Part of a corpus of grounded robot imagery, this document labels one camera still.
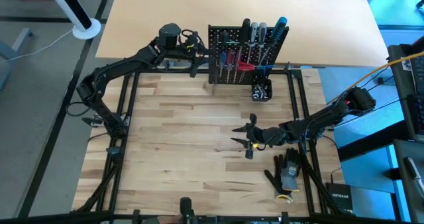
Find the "black pegboard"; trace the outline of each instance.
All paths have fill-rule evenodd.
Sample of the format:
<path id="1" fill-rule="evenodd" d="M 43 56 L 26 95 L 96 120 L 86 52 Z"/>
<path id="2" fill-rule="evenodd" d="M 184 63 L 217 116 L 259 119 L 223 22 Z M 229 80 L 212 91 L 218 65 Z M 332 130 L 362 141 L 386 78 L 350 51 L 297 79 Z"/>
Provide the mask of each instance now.
<path id="1" fill-rule="evenodd" d="M 227 74 L 228 70 L 226 66 L 222 71 L 222 75 L 219 75 L 219 54 L 223 49 L 223 45 L 221 44 L 221 33 L 225 30 L 229 33 L 229 42 L 227 43 L 227 51 L 233 49 L 235 52 L 238 52 L 240 49 L 239 45 L 239 33 L 241 27 L 222 27 L 222 26 L 211 26 L 208 27 L 208 40 L 209 40 L 209 49 L 211 50 L 210 56 L 214 57 L 215 64 L 209 65 L 209 83 L 210 84 L 235 84 L 235 85 L 251 85 L 254 81 L 254 76 L 257 71 L 245 72 L 243 79 L 240 81 L 240 77 L 242 76 L 242 71 L 237 71 L 237 78 L 234 81 L 235 68 L 230 71 L 229 82 L 227 83 Z M 261 56 L 265 53 L 267 47 L 267 43 L 271 37 L 273 27 L 268 27 L 265 36 L 265 45 L 262 48 Z M 250 52 L 250 64 L 254 64 L 256 67 L 258 66 L 258 56 L 259 56 L 259 47 L 258 43 L 258 35 L 255 38 L 255 46 L 252 47 Z M 284 39 L 280 39 L 277 42 L 275 47 L 271 48 L 267 53 L 262 65 L 270 65 L 275 64 L 278 53 L 280 53 L 280 49 L 282 44 L 284 43 Z M 249 52 L 248 44 L 243 44 L 241 61 L 247 62 Z"/>

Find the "robotic arm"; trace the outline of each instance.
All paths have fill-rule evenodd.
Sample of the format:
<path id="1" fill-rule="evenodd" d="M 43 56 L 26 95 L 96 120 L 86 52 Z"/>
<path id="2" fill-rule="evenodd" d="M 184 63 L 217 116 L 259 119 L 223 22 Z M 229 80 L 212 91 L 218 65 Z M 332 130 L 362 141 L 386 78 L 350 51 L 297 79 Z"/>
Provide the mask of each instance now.
<path id="1" fill-rule="evenodd" d="M 181 35 L 186 37 L 185 42 L 181 41 Z M 103 119 L 110 137 L 122 138 L 128 132 L 127 126 L 121 119 L 121 115 L 111 112 L 102 101 L 106 85 L 120 76 L 158 69 L 157 67 L 165 58 L 190 61 L 191 66 L 185 70 L 189 70 L 190 77 L 194 78 L 197 68 L 209 61 L 205 58 L 207 53 L 208 49 L 205 48 L 197 32 L 182 31 L 178 25 L 170 23 L 163 26 L 159 30 L 159 36 L 146 47 L 141 48 L 134 56 L 94 69 L 93 73 L 86 76 L 79 84 L 77 92 L 84 105 L 92 108 Z"/>
<path id="2" fill-rule="evenodd" d="M 253 148 L 264 149 L 259 148 L 259 144 L 269 145 L 272 148 L 285 143 L 293 144 L 314 139 L 323 134 L 325 127 L 340 123 L 345 116 L 362 116 L 371 112 L 375 106 L 376 100 L 366 89 L 354 87 L 343 92 L 332 104 L 308 118 L 281 123 L 278 127 L 260 129 L 256 127 L 256 115 L 250 114 L 250 123 L 233 130 L 246 132 L 248 140 L 232 139 L 243 144 L 246 149 L 246 158 L 252 159 Z"/>

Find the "wood grain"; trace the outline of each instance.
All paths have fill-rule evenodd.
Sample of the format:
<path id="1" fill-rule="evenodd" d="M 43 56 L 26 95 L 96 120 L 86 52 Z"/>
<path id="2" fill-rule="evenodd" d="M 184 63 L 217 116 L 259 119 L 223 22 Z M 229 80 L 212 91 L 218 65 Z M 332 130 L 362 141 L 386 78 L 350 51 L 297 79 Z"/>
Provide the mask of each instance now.
<path id="1" fill-rule="evenodd" d="M 303 78 L 309 109 L 325 106 L 319 75 L 304 70 Z M 293 119 L 287 77 L 271 76 L 273 98 L 254 103 L 249 86 L 205 84 L 207 76 L 198 74 L 142 74 L 138 82 L 134 113 L 117 200 L 117 213 L 174 215 L 179 200 L 187 196 L 200 215 L 279 215 L 308 216 L 303 178 L 294 203 L 274 199 L 274 188 L 263 171 L 274 172 L 274 155 L 285 154 L 297 145 L 256 151 L 253 160 L 244 158 L 244 148 L 231 137 L 244 133 L 231 129 L 248 122 L 249 113 L 258 116 L 261 128 L 275 127 Z M 111 82 L 104 101 L 117 104 L 122 79 Z M 94 129 L 92 135 L 104 132 Z M 337 150 L 327 139 L 318 140 L 318 155 L 324 182 L 340 167 Z M 73 208 L 78 208 L 100 182 L 109 137 L 89 142 Z M 341 171 L 335 175 L 343 182 Z M 108 189 L 105 207 L 109 203 Z M 313 193 L 316 208 L 317 192 Z"/>
<path id="2" fill-rule="evenodd" d="M 132 56 L 168 23 L 198 31 L 208 46 L 208 25 L 239 27 L 249 18 L 273 27 L 281 16 L 288 19 L 290 31 L 277 64 L 386 63 L 386 45 L 367 0 L 114 0 L 96 56 Z"/>

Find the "gray floor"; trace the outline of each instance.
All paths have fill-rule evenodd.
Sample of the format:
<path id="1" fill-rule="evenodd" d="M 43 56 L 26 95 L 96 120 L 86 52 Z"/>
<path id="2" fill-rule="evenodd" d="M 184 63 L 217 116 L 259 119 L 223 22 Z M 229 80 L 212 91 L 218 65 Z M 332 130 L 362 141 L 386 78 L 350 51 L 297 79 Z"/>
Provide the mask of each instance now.
<path id="1" fill-rule="evenodd" d="M 80 1 L 93 17 L 101 0 Z M 411 0 L 396 0 L 403 1 L 400 4 L 404 7 L 393 13 L 379 8 L 386 5 L 375 1 L 379 0 L 369 0 L 379 24 L 422 25 L 422 17 L 408 10 Z M 107 18 L 112 2 L 113 0 L 108 0 L 102 19 Z M 407 11 L 408 16 L 404 16 L 403 11 Z M 0 16 L 65 17 L 54 1 L 19 0 L 0 0 Z M 397 18 L 396 23 L 393 23 L 393 17 Z M 31 28 L 35 37 L 24 52 L 35 51 L 71 29 L 71 25 L 66 23 L 0 22 L 0 39 L 11 44 L 25 27 Z M 412 42 L 420 34 L 422 31 L 382 32 L 387 45 Z M 91 45 L 80 79 L 95 67 L 112 62 L 95 59 L 99 39 L 100 36 L 96 37 Z M 3 177 L 0 182 L 0 218 L 16 215 L 16 209 L 32 176 L 83 45 L 84 41 L 69 35 L 40 54 L 20 59 L 15 63 L 6 88 L 0 92 L 0 176 Z M 366 72 L 366 69 L 348 68 L 327 68 L 320 71 L 326 100 L 336 96 Z M 387 86 L 379 87 L 372 95 L 377 98 L 378 106 L 397 96 L 394 87 Z M 369 117 L 338 128 L 335 131 L 336 141 L 339 146 L 345 145 L 399 119 L 399 105 L 393 104 Z M 90 129 L 79 118 L 66 117 L 31 215 L 69 211 Z M 386 150 L 377 150 L 357 160 L 343 163 L 343 172 L 350 185 L 392 192 L 393 184 L 381 175 L 382 170 L 388 166 Z M 363 214 L 374 217 L 390 215 L 392 214 L 388 214 L 388 207 L 371 212 L 368 210 Z"/>

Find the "yellow cable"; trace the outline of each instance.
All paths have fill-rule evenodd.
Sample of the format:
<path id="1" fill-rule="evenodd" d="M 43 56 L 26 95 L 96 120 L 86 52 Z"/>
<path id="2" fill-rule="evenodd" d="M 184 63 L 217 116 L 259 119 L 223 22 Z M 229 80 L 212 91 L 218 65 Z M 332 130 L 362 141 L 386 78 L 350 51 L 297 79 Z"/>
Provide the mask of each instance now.
<path id="1" fill-rule="evenodd" d="M 392 62 L 389 62 L 389 63 L 387 63 L 387 64 L 384 64 L 383 66 L 380 66 L 380 67 L 378 67 L 378 68 L 376 68 L 376 69 L 372 70 L 372 71 L 371 71 L 371 72 L 369 72 L 368 74 L 366 74 L 364 77 L 362 77 L 361 79 L 359 79 L 357 82 L 353 83 L 350 87 L 348 87 L 347 89 L 345 89 L 343 92 L 345 92 L 345 91 L 349 90 L 350 88 L 352 88 L 352 87 L 354 87 L 354 86 L 358 85 L 360 82 L 362 82 L 363 80 L 365 80 L 365 78 L 367 78 L 367 77 L 371 76 L 372 74 L 374 74 L 374 73 L 376 73 L 376 72 L 380 71 L 381 69 L 384 69 L 384 68 L 387 68 L 388 66 L 392 66 L 392 65 L 394 65 L 394 64 L 397 64 L 398 62 L 402 62 L 402 61 L 405 61 L 405 60 L 408 60 L 408 59 L 411 59 L 411 58 L 416 58 L 416 57 L 418 57 L 418 56 L 424 56 L 424 52 L 419 52 L 419 53 L 417 53 L 417 54 L 412 54 L 412 55 L 409 55 L 409 56 L 407 56 L 407 57 L 405 57 L 405 58 L 400 58 L 400 59 L 394 60 L 394 61 L 392 61 Z M 329 104 L 329 103 L 333 102 L 333 101 L 334 101 L 335 99 L 337 99 L 338 97 L 339 97 L 339 96 L 334 97 L 334 98 L 333 98 L 330 102 L 328 102 L 327 104 Z"/>

